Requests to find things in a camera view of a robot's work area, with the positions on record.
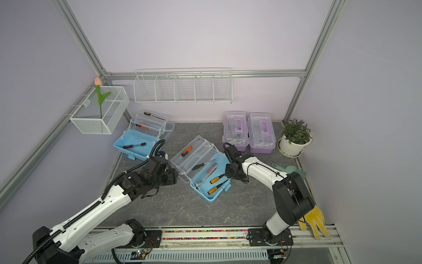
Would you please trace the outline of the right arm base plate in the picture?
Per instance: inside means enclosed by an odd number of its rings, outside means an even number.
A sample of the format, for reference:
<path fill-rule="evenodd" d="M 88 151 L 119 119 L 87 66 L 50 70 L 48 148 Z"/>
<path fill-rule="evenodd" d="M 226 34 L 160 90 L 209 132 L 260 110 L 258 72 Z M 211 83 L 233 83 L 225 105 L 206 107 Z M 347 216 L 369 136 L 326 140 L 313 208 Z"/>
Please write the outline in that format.
<path fill-rule="evenodd" d="M 289 229 L 282 231 L 278 235 L 273 235 L 266 228 L 250 228 L 246 236 L 250 246 L 292 246 L 292 238 L 293 237 Z"/>

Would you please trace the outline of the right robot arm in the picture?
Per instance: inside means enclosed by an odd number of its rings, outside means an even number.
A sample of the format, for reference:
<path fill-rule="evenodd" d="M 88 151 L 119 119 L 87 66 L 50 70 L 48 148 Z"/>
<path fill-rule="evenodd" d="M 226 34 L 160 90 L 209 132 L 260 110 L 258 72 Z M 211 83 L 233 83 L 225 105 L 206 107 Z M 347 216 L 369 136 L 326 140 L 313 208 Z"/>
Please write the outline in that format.
<path fill-rule="evenodd" d="M 223 144 L 224 154 L 229 160 L 225 175 L 249 183 L 252 177 L 273 192 L 276 213 L 263 224 L 262 239 L 268 244 L 281 241 L 281 234 L 298 222 L 304 222 L 305 215 L 315 208 L 302 177 L 296 173 L 281 173 L 262 163 L 256 156 L 241 152 L 235 145 Z"/>

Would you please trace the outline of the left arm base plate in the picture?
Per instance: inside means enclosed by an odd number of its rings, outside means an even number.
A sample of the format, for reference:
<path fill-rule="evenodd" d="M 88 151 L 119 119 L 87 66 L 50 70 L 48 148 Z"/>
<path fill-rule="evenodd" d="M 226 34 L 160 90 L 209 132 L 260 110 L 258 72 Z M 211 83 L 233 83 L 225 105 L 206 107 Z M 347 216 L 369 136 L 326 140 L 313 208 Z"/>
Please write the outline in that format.
<path fill-rule="evenodd" d="M 163 231 L 160 229 L 152 229 L 138 235 L 128 245 L 119 246 L 118 249 L 158 249 L 162 241 Z"/>

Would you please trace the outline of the blue toolbox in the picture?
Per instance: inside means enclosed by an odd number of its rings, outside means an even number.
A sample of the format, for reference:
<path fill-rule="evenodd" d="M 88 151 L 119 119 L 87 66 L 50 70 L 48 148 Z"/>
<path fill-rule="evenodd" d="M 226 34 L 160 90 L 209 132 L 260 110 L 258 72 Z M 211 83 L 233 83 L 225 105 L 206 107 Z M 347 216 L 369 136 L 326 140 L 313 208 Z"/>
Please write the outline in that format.
<path fill-rule="evenodd" d="M 187 149 L 189 146 L 193 146 L 193 149 L 185 157 L 182 157 L 182 152 Z M 195 165 L 200 163 L 208 162 L 214 160 L 213 163 L 210 163 L 203 167 L 203 169 L 198 169 L 192 171 L 192 168 Z M 206 202 L 213 204 L 216 199 L 224 192 L 228 191 L 231 188 L 231 180 L 224 176 L 218 182 L 211 184 L 210 181 L 215 177 L 225 174 L 226 165 L 229 164 L 229 160 L 224 153 L 220 152 L 216 146 L 206 140 L 201 136 L 195 137 L 191 142 L 189 142 L 182 150 L 175 155 L 170 160 L 172 166 L 178 171 L 179 179 L 183 182 L 189 184 L 189 186 L 195 191 L 199 196 L 201 196 Z M 198 186 L 200 181 L 203 179 L 208 170 L 212 167 L 214 163 L 217 163 L 218 166 L 216 170 L 205 180 L 203 184 Z M 224 186 L 220 187 L 212 195 L 208 195 L 208 191 L 220 183 L 223 183 L 227 180 Z"/>
<path fill-rule="evenodd" d="M 159 117 L 167 119 L 160 120 L 155 117 L 144 115 L 144 112 L 155 114 Z M 136 127 L 135 124 L 140 124 L 149 127 L 150 130 Z M 128 159 L 144 161 L 160 140 L 168 140 L 175 130 L 175 124 L 169 118 L 157 112 L 143 110 L 130 120 L 129 127 L 124 130 L 123 134 L 113 143 L 113 146 L 122 154 L 125 154 Z M 131 149 L 123 149 L 124 145 L 147 143 L 146 146 L 134 147 Z"/>

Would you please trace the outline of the purple toolbox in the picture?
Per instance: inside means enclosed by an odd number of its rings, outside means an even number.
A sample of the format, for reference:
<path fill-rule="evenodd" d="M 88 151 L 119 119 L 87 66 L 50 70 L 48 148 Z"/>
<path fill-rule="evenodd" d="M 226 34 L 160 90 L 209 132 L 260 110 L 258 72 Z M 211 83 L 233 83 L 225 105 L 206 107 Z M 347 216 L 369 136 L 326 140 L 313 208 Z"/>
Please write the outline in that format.
<path fill-rule="evenodd" d="M 227 111 L 223 119 L 223 143 L 235 145 L 245 151 L 249 145 L 247 116 L 241 111 Z"/>
<path fill-rule="evenodd" d="M 250 152 L 271 154 L 276 147 L 276 137 L 270 114 L 250 113 L 247 122 Z"/>

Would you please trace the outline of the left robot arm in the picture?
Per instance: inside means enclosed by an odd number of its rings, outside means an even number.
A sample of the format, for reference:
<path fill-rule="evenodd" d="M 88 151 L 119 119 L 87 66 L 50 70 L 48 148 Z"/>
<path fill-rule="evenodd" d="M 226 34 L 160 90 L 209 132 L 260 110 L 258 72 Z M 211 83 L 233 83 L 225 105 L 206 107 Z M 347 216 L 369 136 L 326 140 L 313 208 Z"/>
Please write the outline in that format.
<path fill-rule="evenodd" d="M 80 264 L 84 260 L 120 246 L 153 246 L 139 221 L 132 219 L 96 235 L 89 235 L 100 223 L 120 208 L 151 190 L 174 185 L 178 172 L 161 156 L 150 157 L 135 168 L 118 175 L 105 188 L 102 196 L 70 219 L 53 228 L 45 226 L 33 234 L 33 251 L 24 260 L 28 264 Z"/>

